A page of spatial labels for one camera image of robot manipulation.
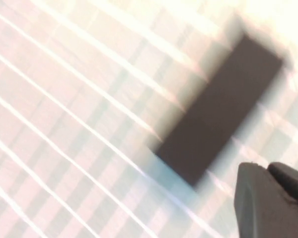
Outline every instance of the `black plastic tool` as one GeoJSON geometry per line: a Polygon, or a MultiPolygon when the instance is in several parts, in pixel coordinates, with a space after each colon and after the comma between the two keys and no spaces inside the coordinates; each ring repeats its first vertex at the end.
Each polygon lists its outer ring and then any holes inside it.
{"type": "Polygon", "coordinates": [[[234,206],[240,238],[298,238],[298,171],[240,164],[234,206]]]}

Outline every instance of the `grid pattern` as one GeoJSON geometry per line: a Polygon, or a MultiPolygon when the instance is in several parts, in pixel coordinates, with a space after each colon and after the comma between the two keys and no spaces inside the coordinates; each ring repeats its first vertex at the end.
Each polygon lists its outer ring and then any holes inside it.
{"type": "Polygon", "coordinates": [[[238,164],[298,169],[294,25],[286,0],[0,0],[0,238],[238,237],[238,164]],[[294,66],[194,192],[147,145],[207,85],[235,15],[294,66]]]}

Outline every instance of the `dark rectangular block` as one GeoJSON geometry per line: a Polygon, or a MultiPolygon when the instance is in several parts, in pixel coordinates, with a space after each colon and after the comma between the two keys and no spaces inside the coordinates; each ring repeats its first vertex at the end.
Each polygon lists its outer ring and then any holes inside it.
{"type": "Polygon", "coordinates": [[[283,61],[244,36],[156,150],[190,185],[229,141],[283,61]]]}

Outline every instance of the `white line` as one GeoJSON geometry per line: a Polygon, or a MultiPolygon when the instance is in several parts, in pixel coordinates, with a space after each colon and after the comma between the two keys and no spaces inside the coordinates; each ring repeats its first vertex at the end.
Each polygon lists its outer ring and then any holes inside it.
{"type": "Polygon", "coordinates": [[[14,65],[12,65],[8,60],[6,60],[1,55],[0,55],[0,61],[2,61],[5,65],[7,65],[9,68],[11,68],[14,72],[16,72],[22,78],[24,78],[28,83],[30,83],[31,85],[33,85],[37,90],[39,90],[42,94],[44,94],[46,97],[48,97],[56,105],[58,105],[60,108],[62,108],[66,113],[68,113],[71,117],[73,117],[84,128],[86,128],[88,131],[90,131],[94,136],[96,136],[106,146],[108,146],[111,150],[113,150],[119,157],[121,157],[124,161],[126,161],[126,163],[128,163],[135,170],[137,170],[141,175],[143,175],[148,181],[150,181],[151,183],[155,184],[165,195],[167,195],[169,197],[169,199],[171,201],[173,201],[173,203],[177,204],[183,211],[185,211],[188,214],[188,216],[193,221],[195,221],[197,224],[199,224],[200,227],[202,227],[203,229],[205,229],[206,232],[208,232],[210,235],[212,235],[215,238],[221,238],[222,237],[221,235],[219,235],[218,232],[216,232],[215,230],[213,230],[203,219],[201,219],[200,217],[198,217],[194,212],[192,212],[189,208],[187,208],[178,198],[176,198],[175,196],[173,196],[164,187],[162,187],[158,182],[156,182],[153,178],[151,178],[146,173],[144,173],[130,158],[128,158],[117,147],[115,147],[113,144],[111,144],[108,140],[106,140],[97,131],[95,131],[90,126],[88,126],[84,121],[82,121],[74,113],[72,113],[67,107],[65,107],[58,100],[56,100],[51,94],[49,94],[45,90],[43,90],[39,85],[37,85],[35,82],[33,82],[21,70],[19,70],[18,68],[16,68],[14,65]]]}
{"type": "Polygon", "coordinates": [[[16,204],[16,202],[9,197],[8,194],[5,193],[5,191],[0,187],[0,197],[2,197],[7,204],[10,205],[10,207],[12,208],[13,211],[15,211],[15,213],[17,215],[19,215],[19,217],[26,223],[28,224],[35,232],[36,234],[38,234],[40,237],[42,238],[48,238],[43,231],[41,231],[40,228],[38,228],[29,218],[28,216],[22,211],[21,207],[16,204]]]}
{"type": "Polygon", "coordinates": [[[106,0],[89,0],[89,2],[91,2],[101,11],[115,18],[118,22],[123,24],[128,29],[146,38],[152,45],[157,47],[160,51],[171,56],[174,60],[183,64],[188,69],[192,70],[199,76],[205,76],[199,65],[195,61],[193,61],[188,55],[175,48],[162,37],[153,33],[150,29],[139,23],[132,16],[115,7],[115,5],[109,3],[106,0]]]}
{"type": "Polygon", "coordinates": [[[74,216],[94,237],[100,238],[91,227],[75,212],[69,205],[64,202],[60,197],[57,196],[41,179],[35,172],[33,172],[27,165],[15,154],[13,153],[1,140],[0,140],[0,149],[8,154],[12,160],[23,168],[42,188],[44,188],[52,197],[54,197],[62,206],[64,206],[71,214],[74,216]]]}
{"type": "Polygon", "coordinates": [[[190,24],[206,36],[211,36],[213,39],[216,39],[219,34],[223,35],[221,29],[216,24],[206,17],[190,10],[183,3],[175,2],[173,0],[168,3],[166,3],[165,0],[154,0],[154,2],[162,5],[171,15],[190,24]]]}
{"type": "Polygon", "coordinates": [[[45,3],[41,2],[40,0],[31,0],[37,7],[39,7],[43,12],[52,16],[56,19],[57,22],[64,25],[72,32],[76,33],[78,37],[82,38],[89,44],[93,45],[97,48],[102,54],[106,55],[107,57],[111,58],[114,62],[119,64],[121,67],[125,68],[130,74],[132,74],[135,78],[137,78],[140,82],[144,85],[152,88],[158,94],[163,96],[165,99],[169,100],[170,102],[174,103],[178,107],[182,108],[181,104],[178,102],[176,97],[167,91],[165,88],[161,87],[157,82],[155,82],[152,78],[146,75],[144,72],[139,70],[138,68],[134,67],[130,64],[126,59],[118,55],[112,49],[105,46],[103,43],[96,40],[90,34],[79,28],[77,25],[73,24],[69,20],[67,20],[64,16],[56,12],[55,10],[48,7],[45,3]]]}
{"type": "Polygon", "coordinates": [[[133,214],[133,212],[119,201],[110,191],[108,191],[100,182],[92,177],[88,172],[86,172],[78,163],[71,159],[67,154],[65,154],[54,142],[52,142],[44,133],[42,133],[35,125],[29,122],[24,116],[22,116],[16,109],[13,108],[9,103],[7,103],[3,98],[0,97],[0,104],[11,112],[15,117],[27,125],[31,130],[38,134],[43,140],[45,140],[57,153],[64,157],[67,161],[73,164],[79,171],[81,171],[86,177],[88,177],[95,185],[97,185],[107,196],[109,196],[114,202],[117,203],[132,219],[134,219],[151,237],[156,238],[155,233],[150,230],[142,221],[133,214]]]}
{"type": "Polygon", "coordinates": [[[70,64],[68,64],[65,60],[63,60],[61,57],[56,55],[51,50],[47,49],[44,45],[33,39],[31,36],[27,35],[24,31],[22,31],[20,28],[18,28],[15,24],[5,19],[2,15],[0,15],[0,20],[2,20],[4,23],[12,27],[15,31],[17,31],[20,35],[22,35],[25,39],[33,43],[36,47],[41,49],[43,52],[45,52],[47,55],[49,55],[53,60],[55,60],[57,63],[59,63],[62,67],[67,69],[69,72],[74,74],[80,81],[87,84],[91,89],[93,89],[96,93],[104,97],[107,101],[109,101],[113,106],[115,106],[118,110],[125,113],[129,118],[134,120],[136,123],[138,123],[142,128],[149,131],[151,134],[155,135],[159,140],[161,138],[158,136],[158,134],[152,129],[146,122],[144,122],[142,119],[140,119],[136,114],[131,112],[128,108],[126,108],[124,105],[119,103],[116,99],[114,99],[112,96],[107,94],[104,90],[99,88],[96,84],[92,83],[89,79],[87,79],[83,74],[78,72],[76,69],[74,69],[70,64]]]}

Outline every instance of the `striped surface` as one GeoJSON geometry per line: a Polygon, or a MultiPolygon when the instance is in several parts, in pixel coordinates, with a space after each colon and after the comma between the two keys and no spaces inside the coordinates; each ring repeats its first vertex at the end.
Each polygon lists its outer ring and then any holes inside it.
{"type": "Polygon", "coordinates": [[[0,0],[1,238],[235,238],[243,161],[298,169],[298,2],[0,0]],[[229,52],[233,13],[295,65],[195,193],[147,145],[229,52]]]}

